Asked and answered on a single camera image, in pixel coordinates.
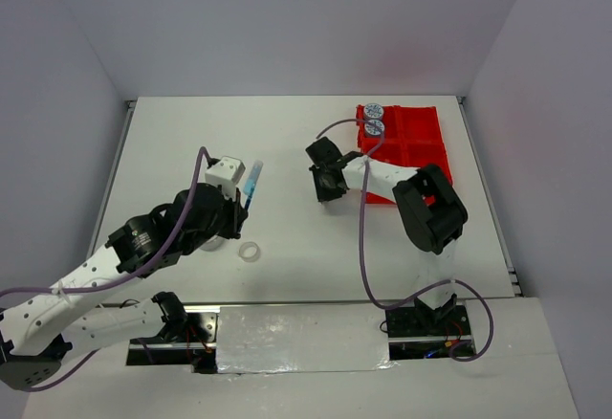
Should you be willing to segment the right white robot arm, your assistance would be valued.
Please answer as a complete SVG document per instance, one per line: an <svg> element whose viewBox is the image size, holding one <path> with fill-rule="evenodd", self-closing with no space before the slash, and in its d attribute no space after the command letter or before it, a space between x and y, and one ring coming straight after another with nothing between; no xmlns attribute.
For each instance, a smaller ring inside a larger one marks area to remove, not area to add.
<svg viewBox="0 0 612 419"><path fill-rule="evenodd" d="M309 145L306 153L320 203L337 200L350 189L359 189L362 199L372 193L395 203L409 241L420 251L418 290L410 299L417 326L427 334L440 332L456 306L454 254L468 221L444 171L436 164L408 167L357 151L343 154L326 137Z"/></svg>

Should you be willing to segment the blue patterned tape roll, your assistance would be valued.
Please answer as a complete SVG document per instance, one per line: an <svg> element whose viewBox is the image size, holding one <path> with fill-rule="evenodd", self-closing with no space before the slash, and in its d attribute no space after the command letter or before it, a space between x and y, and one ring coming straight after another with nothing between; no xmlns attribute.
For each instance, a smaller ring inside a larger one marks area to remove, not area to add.
<svg viewBox="0 0 612 419"><path fill-rule="evenodd" d="M362 115L366 121L382 121L384 107L378 103L367 103L362 108Z"/></svg>
<svg viewBox="0 0 612 419"><path fill-rule="evenodd" d="M363 132L366 137L379 138L385 134L385 125L380 120L368 120L363 125Z"/></svg>

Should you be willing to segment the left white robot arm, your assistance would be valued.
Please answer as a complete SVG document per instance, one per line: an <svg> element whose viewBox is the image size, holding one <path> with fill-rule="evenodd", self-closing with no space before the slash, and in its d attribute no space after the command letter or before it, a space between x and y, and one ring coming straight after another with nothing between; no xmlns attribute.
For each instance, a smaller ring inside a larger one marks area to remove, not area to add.
<svg viewBox="0 0 612 419"><path fill-rule="evenodd" d="M174 266L210 239L237 239L247 210L241 193L197 185L171 203L130 218L106 243L48 292L1 312L1 381L18 391L39 391L70 360L132 339L174 342L190 327L172 292L115 310L100 304L163 268Z"/></svg>

